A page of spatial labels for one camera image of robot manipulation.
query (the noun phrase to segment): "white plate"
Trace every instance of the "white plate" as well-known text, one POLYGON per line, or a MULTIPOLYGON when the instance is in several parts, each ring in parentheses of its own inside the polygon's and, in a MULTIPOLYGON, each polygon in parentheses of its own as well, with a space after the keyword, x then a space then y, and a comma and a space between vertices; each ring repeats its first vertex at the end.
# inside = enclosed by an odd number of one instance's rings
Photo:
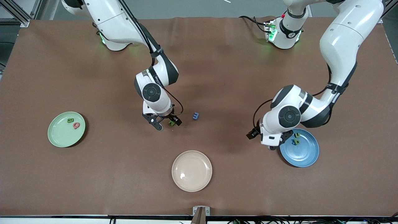
POLYGON ((184 191, 195 192, 210 182, 213 169, 207 156, 199 151, 186 151, 174 160, 172 176, 176 185, 184 191))

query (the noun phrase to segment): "table surface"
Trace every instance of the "table surface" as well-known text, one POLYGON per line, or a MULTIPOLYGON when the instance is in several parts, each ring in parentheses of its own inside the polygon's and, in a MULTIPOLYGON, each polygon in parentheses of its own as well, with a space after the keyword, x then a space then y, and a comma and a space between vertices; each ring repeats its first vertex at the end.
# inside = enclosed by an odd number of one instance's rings
POLYGON ((212 215, 393 214, 398 70, 381 24, 362 44, 330 123, 309 130, 320 145, 314 165, 289 166, 245 136, 257 106, 283 86, 310 93, 325 86, 318 43, 331 20, 309 18, 289 50, 266 43, 243 19, 143 20, 180 71, 168 90, 184 105, 183 124, 162 132, 141 116, 133 86, 150 65, 145 46, 112 52, 90 21, 31 21, 0 83, 0 214, 181 215, 195 205, 212 215), (47 128, 65 111, 81 113, 87 133, 57 148, 47 128), (187 150, 213 166, 209 185, 195 193, 171 175, 187 150))

